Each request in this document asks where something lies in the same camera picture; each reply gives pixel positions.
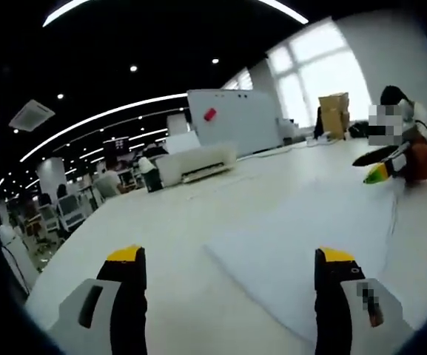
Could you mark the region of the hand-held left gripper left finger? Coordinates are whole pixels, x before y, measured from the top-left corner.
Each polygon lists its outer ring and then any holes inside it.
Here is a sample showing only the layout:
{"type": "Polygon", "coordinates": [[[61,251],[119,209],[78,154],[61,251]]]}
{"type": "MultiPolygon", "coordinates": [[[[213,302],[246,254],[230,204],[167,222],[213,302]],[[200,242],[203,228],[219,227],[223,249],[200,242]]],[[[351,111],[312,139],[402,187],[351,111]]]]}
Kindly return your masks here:
{"type": "Polygon", "coordinates": [[[146,354],[146,289],[144,248],[114,251],[61,302],[49,335],[65,354],[146,354]]]}

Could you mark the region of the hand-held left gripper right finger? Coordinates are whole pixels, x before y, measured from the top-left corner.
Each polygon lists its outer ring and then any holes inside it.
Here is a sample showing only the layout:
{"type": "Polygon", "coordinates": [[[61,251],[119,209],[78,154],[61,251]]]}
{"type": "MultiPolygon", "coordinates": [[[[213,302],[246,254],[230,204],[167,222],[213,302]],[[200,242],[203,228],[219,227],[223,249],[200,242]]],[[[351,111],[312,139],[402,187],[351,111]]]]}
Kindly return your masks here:
{"type": "Polygon", "coordinates": [[[414,333],[400,301],[344,251],[315,250],[316,354],[396,354],[414,333]]]}

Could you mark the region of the person's right hand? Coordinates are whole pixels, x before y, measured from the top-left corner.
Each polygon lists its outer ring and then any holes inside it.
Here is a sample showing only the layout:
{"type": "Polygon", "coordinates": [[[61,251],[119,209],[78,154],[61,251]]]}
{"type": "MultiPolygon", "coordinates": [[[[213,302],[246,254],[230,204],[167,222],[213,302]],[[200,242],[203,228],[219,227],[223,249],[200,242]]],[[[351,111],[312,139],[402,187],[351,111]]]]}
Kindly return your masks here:
{"type": "Polygon", "coordinates": [[[406,154],[407,165],[404,178],[407,183],[427,180],[427,145],[416,143],[406,154]]]}

